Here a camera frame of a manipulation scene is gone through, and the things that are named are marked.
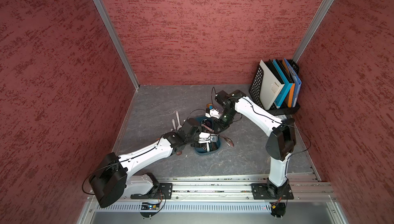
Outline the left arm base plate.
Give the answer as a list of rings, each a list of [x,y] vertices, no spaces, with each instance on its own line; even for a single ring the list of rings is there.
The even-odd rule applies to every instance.
[[[172,183],[158,183],[153,186],[151,190],[148,191],[146,194],[134,194],[131,195],[131,199],[171,199],[172,196]]]

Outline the teal plastic storage box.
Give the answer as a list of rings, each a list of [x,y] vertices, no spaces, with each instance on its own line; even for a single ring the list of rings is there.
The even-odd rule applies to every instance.
[[[200,117],[196,117],[195,119],[200,122],[202,132],[215,134],[212,129],[212,119],[211,118],[200,116]],[[221,143],[219,136],[218,136],[218,139],[219,140],[216,143],[200,144],[199,142],[197,142],[195,144],[191,144],[191,146],[194,148],[194,150],[196,151],[196,153],[198,155],[210,155],[215,152],[218,152],[219,149],[221,148],[222,143]]]

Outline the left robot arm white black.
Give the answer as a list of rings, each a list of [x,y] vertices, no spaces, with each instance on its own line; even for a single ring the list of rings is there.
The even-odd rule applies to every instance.
[[[198,141],[200,122],[187,119],[179,130],[161,135],[153,144],[123,155],[107,154],[88,177],[98,204],[106,208],[122,197],[154,194],[158,184],[152,174],[136,176],[143,168],[161,159],[181,153],[186,145]]]

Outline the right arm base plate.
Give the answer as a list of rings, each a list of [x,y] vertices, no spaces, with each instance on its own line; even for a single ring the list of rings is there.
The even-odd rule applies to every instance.
[[[251,184],[251,193],[254,200],[293,200],[294,195],[288,182],[277,187],[272,184]]]

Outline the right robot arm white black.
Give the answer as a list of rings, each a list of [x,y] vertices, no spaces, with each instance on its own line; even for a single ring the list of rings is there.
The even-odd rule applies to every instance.
[[[219,134],[234,123],[237,113],[248,118],[268,136],[266,151],[270,156],[270,172],[267,183],[280,189],[288,182],[287,168],[290,156],[297,144],[293,119],[281,120],[255,104],[242,91],[230,94],[220,91],[215,94],[215,101],[223,108],[219,118],[213,122],[213,130]]]

